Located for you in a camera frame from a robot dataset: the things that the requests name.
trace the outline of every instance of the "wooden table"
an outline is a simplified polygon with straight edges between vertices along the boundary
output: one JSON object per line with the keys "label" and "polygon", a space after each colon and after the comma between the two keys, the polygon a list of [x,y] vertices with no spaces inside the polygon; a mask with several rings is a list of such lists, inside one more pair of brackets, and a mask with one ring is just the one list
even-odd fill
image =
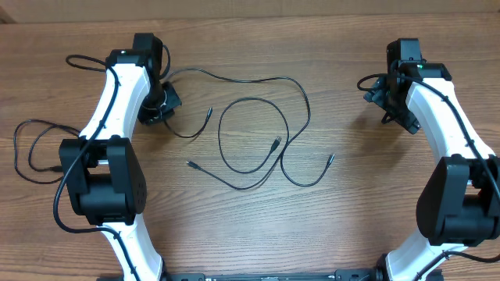
{"label": "wooden table", "polygon": [[[222,110],[237,98],[275,101],[291,132],[306,119],[304,101],[288,82],[231,84],[202,74],[175,79],[184,106],[170,123],[195,132],[213,106],[213,118],[194,141],[163,126],[137,125],[133,145],[148,181],[145,220],[153,244],[171,272],[208,274],[332,272],[371,267],[416,228],[415,207],[434,170],[423,132],[413,136],[363,100],[356,82],[386,70],[385,47],[418,37],[430,62],[443,62],[456,94],[483,140],[500,151],[500,17],[498,14],[333,16],[253,20],[169,20],[0,26],[0,279],[93,280],[121,272],[99,233],[73,235],[52,218],[56,185],[38,186],[13,169],[12,135],[18,123],[39,118],[83,128],[95,110],[105,78],[64,62],[77,53],[104,59],[129,48],[136,32],[153,32],[168,44],[173,69],[199,66],[237,78],[291,76],[304,86],[312,108],[308,129],[290,146],[285,166],[294,179],[317,178],[330,153],[334,164],[314,187],[300,188],[279,169],[260,188],[238,192],[185,165],[194,160],[245,185],[263,173],[230,173],[217,149]],[[223,120],[223,149],[239,169],[258,165],[283,121],[269,105],[235,105]],[[20,134],[20,168],[32,173],[27,150],[43,126]],[[52,132],[34,162],[56,165],[60,141]],[[88,226],[74,215],[67,192],[62,220]],[[468,252],[493,256],[498,242]],[[449,280],[492,280],[498,265],[452,258]]]}

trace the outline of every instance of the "wooden surface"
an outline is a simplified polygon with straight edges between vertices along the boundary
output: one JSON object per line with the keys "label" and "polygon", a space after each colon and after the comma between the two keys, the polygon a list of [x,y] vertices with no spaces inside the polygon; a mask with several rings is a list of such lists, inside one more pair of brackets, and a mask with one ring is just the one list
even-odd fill
{"label": "wooden surface", "polygon": [[[385,47],[418,37],[430,62],[443,62],[474,128],[500,151],[500,18],[498,14],[335,16],[254,20],[170,20],[0,26],[0,279],[93,280],[120,273],[99,233],[64,233],[52,218],[56,185],[21,180],[13,169],[12,134],[21,121],[46,119],[83,128],[95,110],[104,76],[64,63],[66,55],[105,58],[128,48],[135,32],[154,32],[168,44],[173,69],[199,66],[223,76],[287,75],[304,86],[312,121],[290,146],[285,165],[294,179],[314,180],[330,153],[334,164],[314,187],[299,188],[279,169],[260,188],[238,192],[190,169],[186,160],[238,184],[220,160],[216,128],[222,110],[237,98],[275,101],[296,132],[305,122],[304,101],[293,84],[229,84],[201,74],[175,79],[184,106],[170,123],[196,131],[213,106],[213,118],[195,141],[173,137],[162,126],[137,125],[133,146],[148,181],[145,220],[155,248],[171,272],[208,274],[332,272],[371,267],[416,228],[415,207],[434,170],[423,132],[382,126],[384,114],[363,100],[358,79],[386,69]],[[27,150],[42,126],[20,134],[20,167],[28,175]],[[268,105],[237,105],[223,120],[223,149],[231,164],[255,167],[284,124]],[[39,166],[58,163],[60,141],[50,133],[37,146]],[[67,192],[62,219],[74,215]],[[468,252],[493,256],[498,242]],[[493,280],[498,265],[452,258],[449,280]]]}
{"label": "wooden surface", "polygon": [[498,12],[500,0],[0,0],[16,23]]}

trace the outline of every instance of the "wood grain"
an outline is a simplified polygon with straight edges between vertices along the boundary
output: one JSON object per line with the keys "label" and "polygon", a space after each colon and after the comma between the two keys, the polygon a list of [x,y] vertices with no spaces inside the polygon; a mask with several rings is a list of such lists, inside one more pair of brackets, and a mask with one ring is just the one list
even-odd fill
{"label": "wood grain", "polygon": [[[422,132],[409,135],[382,126],[383,112],[364,102],[355,84],[381,73],[385,46],[418,37],[430,62],[443,62],[456,94],[483,140],[500,151],[500,18],[496,14],[332,16],[253,20],[168,20],[0,26],[0,279],[93,280],[120,273],[101,234],[64,233],[52,218],[56,186],[37,186],[13,170],[12,133],[39,118],[83,128],[95,110],[104,76],[72,69],[66,55],[105,58],[131,46],[135,32],[154,32],[168,44],[173,68],[199,66],[237,78],[291,76],[309,95],[312,120],[287,150],[285,166],[300,182],[314,180],[330,153],[334,164],[314,187],[290,184],[279,169],[260,188],[237,192],[188,168],[196,161],[245,185],[262,173],[230,173],[216,148],[222,110],[237,98],[268,98],[283,110],[294,133],[306,118],[304,101],[290,83],[230,84],[202,74],[175,78],[183,107],[170,123],[196,131],[213,106],[213,118],[195,141],[173,137],[162,126],[137,125],[133,145],[148,181],[145,220],[153,244],[171,272],[208,274],[331,272],[369,267],[416,227],[415,205],[434,161]],[[33,174],[27,150],[43,126],[20,134],[20,168]],[[255,167],[284,125],[268,105],[237,105],[223,120],[223,148],[235,167]],[[52,132],[36,147],[36,165],[58,163]],[[87,225],[70,209],[62,219]],[[485,242],[468,252],[496,255]],[[450,280],[492,280],[497,265],[453,258]]]}
{"label": "wood grain", "polygon": [[497,12],[500,0],[0,0],[17,23]]}

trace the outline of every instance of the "tabletop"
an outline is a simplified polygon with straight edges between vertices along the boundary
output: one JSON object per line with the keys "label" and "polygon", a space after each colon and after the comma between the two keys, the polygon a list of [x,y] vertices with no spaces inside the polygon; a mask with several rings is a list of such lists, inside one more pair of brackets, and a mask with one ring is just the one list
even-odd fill
{"label": "tabletop", "polygon": [[[434,170],[429,144],[423,132],[411,135],[395,123],[382,125],[384,112],[356,89],[360,78],[386,70],[385,48],[400,37],[418,37],[425,59],[447,66],[470,122],[500,151],[496,13],[0,25],[0,279],[95,280],[121,272],[100,233],[69,234],[55,224],[56,185],[28,183],[15,173],[13,131],[31,118],[84,128],[105,76],[71,68],[65,57],[104,59],[112,49],[130,48],[137,32],[153,32],[168,45],[172,69],[196,66],[240,79],[289,76],[301,83],[312,118],[284,156],[294,180],[315,180],[335,153],[313,187],[296,187],[275,169],[258,188],[232,190],[186,165],[195,161],[238,186],[263,176],[263,171],[239,175],[223,164],[217,127],[224,108],[238,98],[269,99],[294,134],[307,119],[304,99],[289,81],[234,84],[201,73],[175,76],[183,104],[169,119],[171,126],[194,133],[213,107],[205,131],[185,140],[161,124],[137,124],[132,140],[148,184],[149,235],[173,273],[372,267],[413,232],[416,201]],[[59,176],[33,173],[27,165],[30,144],[44,128],[28,125],[19,135],[20,169],[40,180]],[[249,101],[226,113],[221,135],[228,162],[252,169],[286,130],[270,105]],[[53,131],[42,138],[34,163],[57,165],[65,137],[71,136]],[[59,209],[66,224],[88,226],[73,213],[66,191]],[[499,251],[495,241],[467,250],[488,257]],[[500,276],[497,265],[463,258],[442,268],[449,280]]]}

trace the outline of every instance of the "white casing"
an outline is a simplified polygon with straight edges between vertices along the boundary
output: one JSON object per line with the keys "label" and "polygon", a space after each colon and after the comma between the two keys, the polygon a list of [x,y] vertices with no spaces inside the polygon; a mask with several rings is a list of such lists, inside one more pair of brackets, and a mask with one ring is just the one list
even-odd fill
{"label": "white casing", "polygon": [[[459,112],[467,132],[470,138],[474,140],[474,144],[481,156],[488,158],[489,155],[494,155],[495,153],[484,144],[472,125],[470,125],[466,114],[456,99],[453,83],[443,78],[424,78],[423,82],[448,96],[449,101],[452,102]],[[466,146],[467,142],[452,110],[434,92],[420,84],[413,83],[408,91],[406,104],[408,105],[408,109],[419,120],[429,141],[436,164],[441,157],[453,154],[460,154],[467,159],[476,158],[470,148]]]}
{"label": "white casing", "polygon": [[[108,140],[113,135],[128,137],[132,141],[135,120],[138,117],[139,108],[149,94],[151,84],[145,67],[136,66],[133,63],[118,63],[112,67],[120,80],[118,95],[106,120],[105,127],[97,136],[96,140]],[[106,71],[106,84],[102,92],[94,115],[87,126],[81,131],[80,137],[87,139],[97,130],[99,121],[108,108],[115,89],[115,77],[113,73]]]}
{"label": "white casing", "polygon": [[[413,281],[416,274],[443,251],[464,251],[465,249],[467,247],[463,244],[431,246],[429,240],[416,229],[401,247],[389,253],[385,258],[388,277],[390,281]],[[431,270],[427,271],[422,280],[425,280],[427,275],[444,260],[443,258]]]}
{"label": "white casing", "polygon": [[[149,233],[144,223],[142,214],[135,216],[134,224],[126,225],[124,222],[107,222],[102,227],[109,227],[120,234],[127,248],[128,254],[141,281],[158,281],[162,274],[162,257],[156,252]],[[102,232],[108,238],[118,261],[122,265],[123,281],[135,281],[134,275],[130,272],[130,267],[123,255],[123,250],[118,240],[113,238],[111,233]]]}

